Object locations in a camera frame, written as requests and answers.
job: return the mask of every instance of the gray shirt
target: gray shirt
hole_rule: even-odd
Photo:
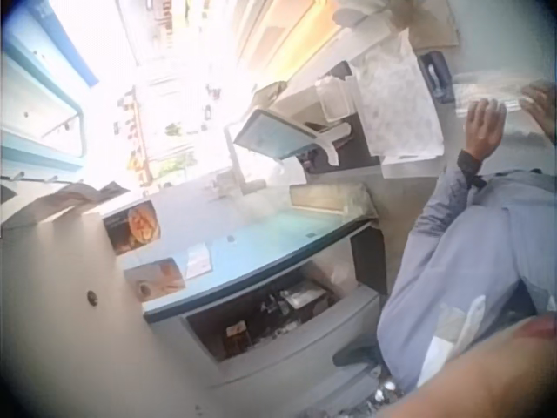
[[[379,320],[381,353],[406,392],[416,387],[442,305],[467,312],[485,295],[481,334],[519,280],[539,312],[556,298],[555,178],[509,172],[481,190],[470,191],[470,184],[466,169],[441,174],[408,236]]]

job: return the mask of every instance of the food advertisement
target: food advertisement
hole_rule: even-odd
[[[174,259],[164,259],[124,271],[141,302],[185,289],[185,281]]]
[[[128,253],[160,238],[157,213],[150,201],[105,218],[104,227],[116,255]]]

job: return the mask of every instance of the computer screen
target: computer screen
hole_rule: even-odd
[[[317,136],[279,115],[257,109],[234,143],[267,157],[285,159],[313,148]]]

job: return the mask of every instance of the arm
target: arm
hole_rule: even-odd
[[[468,191],[481,162],[461,151],[456,168],[447,168],[437,180],[435,191],[416,219],[411,235],[440,237],[466,209]]]
[[[393,295],[418,279],[432,258],[441,237],[466,209],[468,191],[481,162],[499,146],[507,116],[504,105],[482,100],[474,103],[466,120],[466,148],[457,167],[447,168],[439,177],[432,197],[408,235]]]

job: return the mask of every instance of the hand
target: hand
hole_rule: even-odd
[[[532,99],[520,100],[520,107],[528,112],[540,128],[555,144],[555,84],[536,81],[524,87],[522,92]]]
[[[503,138],[506,119],[507,108],[497,100],[473,102],[468,109],[464,151],[479,162],[493,154]]]

